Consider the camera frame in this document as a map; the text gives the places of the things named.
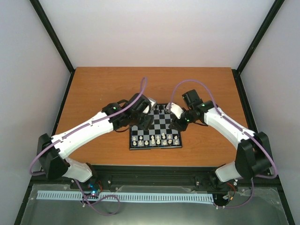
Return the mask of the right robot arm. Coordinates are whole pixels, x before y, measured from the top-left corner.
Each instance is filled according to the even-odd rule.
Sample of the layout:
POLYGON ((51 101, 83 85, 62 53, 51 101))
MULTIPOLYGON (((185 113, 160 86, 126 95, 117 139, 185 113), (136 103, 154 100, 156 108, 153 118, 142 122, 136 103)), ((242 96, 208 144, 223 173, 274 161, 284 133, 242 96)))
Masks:
POLYGON ((270 155, 270 142, 263 132, 256 133, 234 121, 226 115, 213 101, 203 102, 195 90, 182 95, 187 109, 175 103, 167 104, 167 111, 175 118, 171 129, 183 132, 191 123, 198 120, 204 125, 216 129, 236 149, 235 160, 218 167, 210 176, 211 183, 217 186, 234 179, 251 179, 273 166, 270 155))

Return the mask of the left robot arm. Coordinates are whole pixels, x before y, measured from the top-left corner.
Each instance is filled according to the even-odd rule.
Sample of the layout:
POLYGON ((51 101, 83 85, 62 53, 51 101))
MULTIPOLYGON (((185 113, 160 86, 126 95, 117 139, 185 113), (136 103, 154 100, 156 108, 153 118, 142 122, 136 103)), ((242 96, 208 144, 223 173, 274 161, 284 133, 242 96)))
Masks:
POLYGON ((80 163, 69 156, 93 139, 117 131, 122 127, 138 126, 146 130, 154 117, 150 111, 156 101, 138 93, 130 100, 110 103, 88 121, 64 133, 38 139, 37 157, 43 169, 42 174, 49 180, 67 177, 78 180, 86 188, 94 188, 98 178, 88 163, 80 163))

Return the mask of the black magnetic chess board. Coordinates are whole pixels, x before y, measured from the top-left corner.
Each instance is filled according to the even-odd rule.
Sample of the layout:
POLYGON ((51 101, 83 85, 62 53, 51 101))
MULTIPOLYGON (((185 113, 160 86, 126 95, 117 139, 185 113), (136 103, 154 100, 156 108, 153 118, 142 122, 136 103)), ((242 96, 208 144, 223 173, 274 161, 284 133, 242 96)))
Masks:
POLYGON ((171 148, 182 148, 183 143, 181 139, 181 134, 177 130, 169 128, 169 124, 172 122, 172 119, 175 118, 175 115, 166 110, 167 104, 157 104, 153 110, 151 110, 150 115, 154 116, 154 121, 148 130, 140 130, 137 126, 132 126, 130 128, 129 134, 129 149, 130 150, 146 150, 146 149, 171 149, 171 148), (165 133, 165 139, 162 139, 162 133, 165 133), (151 136, 155 137, 155 144, 151 144, 151 136), (160 135, 161 144, 157 145, 156 136, 160 135), (168 135, 171 135, 172 144, 168 144, 168 135), (174 144, 174 136, 178 136, 179 144, 174 144), (133 145, 133 137, 136 137, 137 145, 133 145), (139 146, 139 136, 143 136, 143 145, 139 146), (167 140, 167 145, 163 145, 163 140, 167 140))

